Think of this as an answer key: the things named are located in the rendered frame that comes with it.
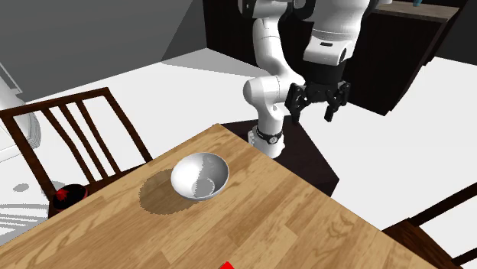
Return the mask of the dark robot stand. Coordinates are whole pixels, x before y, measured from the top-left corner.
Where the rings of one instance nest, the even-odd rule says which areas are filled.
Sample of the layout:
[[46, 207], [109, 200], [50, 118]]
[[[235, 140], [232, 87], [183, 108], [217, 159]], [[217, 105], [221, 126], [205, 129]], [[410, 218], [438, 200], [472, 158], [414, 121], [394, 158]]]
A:
[[315, 188], [327, 196], [335, 190], [339, 178], [301, 125], [291, 117], [284, 118], [285, 148], [279, 157], [271, 159], [255, 153], [246, 159], [250, 167], [259, 169], [262, 186], [272, 193], [288, 195]]

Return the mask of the white bowl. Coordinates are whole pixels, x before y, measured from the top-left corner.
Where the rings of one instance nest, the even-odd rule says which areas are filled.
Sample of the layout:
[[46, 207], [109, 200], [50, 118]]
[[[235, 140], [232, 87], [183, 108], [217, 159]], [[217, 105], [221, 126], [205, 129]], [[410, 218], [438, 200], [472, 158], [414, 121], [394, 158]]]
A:
[[203, 201], [217, 196], [229, 179], [229, 165], [213, 153], [200, 152], [181, 159], [173, 168], [170, 182], [185, 199]]

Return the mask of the dark wooden slatted chair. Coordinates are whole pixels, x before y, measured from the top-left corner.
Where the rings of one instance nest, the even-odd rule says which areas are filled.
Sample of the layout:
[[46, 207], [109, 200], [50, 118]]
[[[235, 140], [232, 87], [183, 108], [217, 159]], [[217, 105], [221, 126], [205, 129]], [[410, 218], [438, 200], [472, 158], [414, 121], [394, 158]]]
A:
[[[105, 186], [108, 186], [110, 183], [115, 182], [116, 180], [122, 178], [123, 176], [131, 173], [136, 168], [130, 168], [127, 170], [122, 171], [118, 164], [115, 162], [114, 157], [112, 156], [111, 152], [109, 151], [108, 147], [106, 146], [105, 142], [103, 141], [96, 125], [94, 124], [84, 102], [87, 99], [94, 99], [97, 97], [104, 97], [107, 103], [110, 105], [118, 120], [123, 124], [125, 130], [128, 132], [129, 136], [133, 140], [136, 148], [138, 149], [139, 153], [143, 157], [146, 163], [152, 161], [152, 156], [148, 149], [145, 147], [142, 139], [140, 138], [139, 134], [135, 130], [133, 124], [130, 122], [124, 111], [122, 110], [121, 106], [117, 103], [115, 97], [111, 94], [109, 88], [104, 87], [100, 89], [94, 89], [86, 92], [81, 92], [69, 96], [63, 96], [60, 98], [49, 99], [47, 101], [36, 102], [34, 104], [18, 106], [11, 109], [5, 109], [0, 111], [0, 119], [3, 121], [5, 127], [7, 128], [8, 132], [13, 138], [13, 141], [18, 146], [19, 151], [24, 156], [28, 166], [30, 167], [33, 175], [35, 176], [37, 182], [39, 183], [41, 189], [44, 191], [44, 194], [49, 201], [49, 208], [48, 208], [48, 216], [51, 218], [58, 214], [60, 211], [54, 208], [54, 197], [56, 196], [56, 188], [54, 187], [53, 183], [51, 182], [49, 176], [47, 175], [46, 170], [42, 166], [41, 162], [37, 158], [37, 155], [34, 153], [33, 148], [28, 143], [27, 138], [23, 135], [18, 123], [15, 121], [15, 117], [23, 114], [27, 114], [30, 112], [40, 111], [43, 113], [45, 118], [49, 121], [49, 123], [54, 127], [56, 132], [59, 136], [63, 139], [67, 147], [70, 149], [72, 155], [76, 159], [81, 171], [86, 176], [88, 180], [88, 184], [85, 185], [86, 194], [93, 194], [98, 190], [102, 189]], [[92, 149], [91, 144], [88, 142], [86, 136], [84, 135], [82, 129], [77, 124], [75, 118], [71, 114], [70, 110], [67, 108], [67, 105], [70, 103], [76, 104], [78, 107], [83, 119], [85, 120], [89, 130], [92, 132], [93, 137], [95, 138], [96, 142], [100, 146], [103, 154], [105, 155], [107, 161], [109, 162], [110, 166], [114, 170], [114, 174], [109, 176], [104, 167], [102, 166], [100, 160], [96, 156], [94, 150]], [[102, 176], [102, 179], [97, 181], [94, 179], [91, 171], [86, 165], [83, 157], [81, 156], [80, 152], [78, 151], [76, 145], [71, 140], [70, 136], [66, 133], [64, 128], [55, 118], [51, 109], [53, 107], [57, 107], [62, 112], [65, 119], [68, 121], [70, 126], [76, 133], [76, 136], [80, 139], [81, 143], [83, 144], [86, 152], [88, 153], [89, 157], [91, 158], [92, 162], [94, 163], [96, 169]]]

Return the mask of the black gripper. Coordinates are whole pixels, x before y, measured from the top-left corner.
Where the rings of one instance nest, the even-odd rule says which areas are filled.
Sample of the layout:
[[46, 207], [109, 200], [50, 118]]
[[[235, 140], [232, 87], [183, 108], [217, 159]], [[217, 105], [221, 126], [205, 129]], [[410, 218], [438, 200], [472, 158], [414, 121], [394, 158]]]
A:
[[338, 66], [304, 61], [304, 78], [306, 90], [296, 83], [291, 83], [285, 100], [293, 124], [298, 124], [300, 113], [311, 102], [327, 102], [324, 115], [327, 122], [333, 120], [334, 113], [340, 106], [345, 106], [349, 99], [351, 83], [342, 81], [346, 61]]

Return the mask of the black round red-marked object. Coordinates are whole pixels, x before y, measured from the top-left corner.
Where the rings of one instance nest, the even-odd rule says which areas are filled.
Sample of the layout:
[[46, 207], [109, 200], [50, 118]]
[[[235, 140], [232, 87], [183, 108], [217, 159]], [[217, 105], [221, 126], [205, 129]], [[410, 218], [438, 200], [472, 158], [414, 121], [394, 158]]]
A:
[[88, 196], [88, 189], [81, 184], [69, 184], [60, 188], [53, 196], [53, 207], [63, 211]]

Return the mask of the dark wooden cabinet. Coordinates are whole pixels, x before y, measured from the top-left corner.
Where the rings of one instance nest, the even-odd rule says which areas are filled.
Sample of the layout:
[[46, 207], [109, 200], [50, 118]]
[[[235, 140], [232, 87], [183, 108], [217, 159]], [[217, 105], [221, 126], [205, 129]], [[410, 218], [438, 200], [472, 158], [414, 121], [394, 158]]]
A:
[[[237, 0], [202, 0], [206, 44], [255, 65], [250, 19]], [[469, 0], [393, 0], [378, 5], [361, 27], [343, 78], [351, 83], [349, 101], [386, 115], [409, 90], [422, 66], [430, 62]]]

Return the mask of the wooden table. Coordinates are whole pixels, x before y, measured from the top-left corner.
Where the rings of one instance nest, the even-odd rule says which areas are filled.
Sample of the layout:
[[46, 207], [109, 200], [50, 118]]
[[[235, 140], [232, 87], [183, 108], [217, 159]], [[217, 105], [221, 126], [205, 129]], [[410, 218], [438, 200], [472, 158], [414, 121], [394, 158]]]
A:
[[[229, 166], [201, 202], [170, 184], [177, 162]], [[0, 246], [0, 269], [436, 269], [221, 125], [214, 125]]]

